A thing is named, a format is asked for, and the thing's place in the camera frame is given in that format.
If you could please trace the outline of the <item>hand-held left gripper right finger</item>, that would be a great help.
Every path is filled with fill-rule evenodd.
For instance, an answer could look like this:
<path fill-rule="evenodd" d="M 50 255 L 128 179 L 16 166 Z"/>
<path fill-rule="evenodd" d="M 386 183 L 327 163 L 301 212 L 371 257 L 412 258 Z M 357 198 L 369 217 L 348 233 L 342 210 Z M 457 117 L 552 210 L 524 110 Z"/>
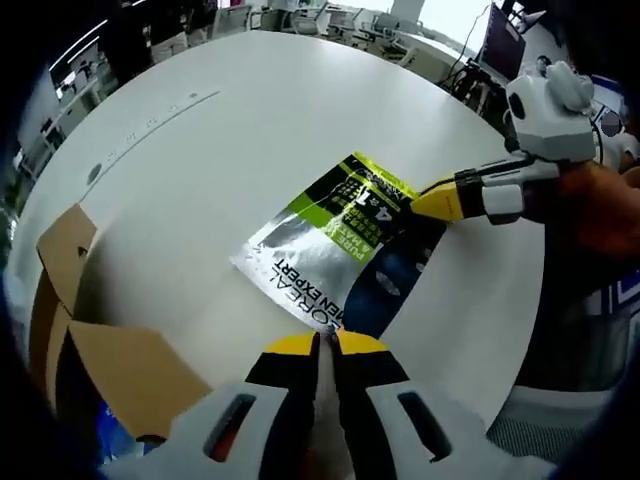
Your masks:
<path fill-rule="evenodd" d="M 336 333 L 335 381 L 358 479 L 546 479 L 554 468 L 494 445 L 475 412 L 410 380 L 371 336 Z"/>

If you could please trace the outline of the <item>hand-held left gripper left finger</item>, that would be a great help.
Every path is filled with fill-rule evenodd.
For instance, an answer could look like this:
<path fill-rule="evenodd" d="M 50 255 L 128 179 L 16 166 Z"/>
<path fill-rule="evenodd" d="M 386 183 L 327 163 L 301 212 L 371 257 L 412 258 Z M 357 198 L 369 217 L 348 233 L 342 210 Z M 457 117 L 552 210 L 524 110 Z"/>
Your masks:
<path fill-rule="evenodd" d="M 297 479 L 314 424 L 320 335 L 269 345 L 246 378 L 179 414 L 149 453 L 102 466 L 106 479 Z"/>

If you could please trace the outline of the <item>person's right hand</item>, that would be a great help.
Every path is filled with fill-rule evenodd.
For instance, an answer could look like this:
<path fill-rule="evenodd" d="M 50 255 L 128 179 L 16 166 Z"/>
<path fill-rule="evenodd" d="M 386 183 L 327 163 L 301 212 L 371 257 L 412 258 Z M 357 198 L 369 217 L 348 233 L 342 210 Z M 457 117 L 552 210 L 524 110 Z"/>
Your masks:
<path fill-rule="evenodd" d="M 578 233 L 610 224 L 621 177 L 588 161 L 567 167 L 557 178 L 527 182 L 522 216 L 538 224 L 562 226 Z"/>

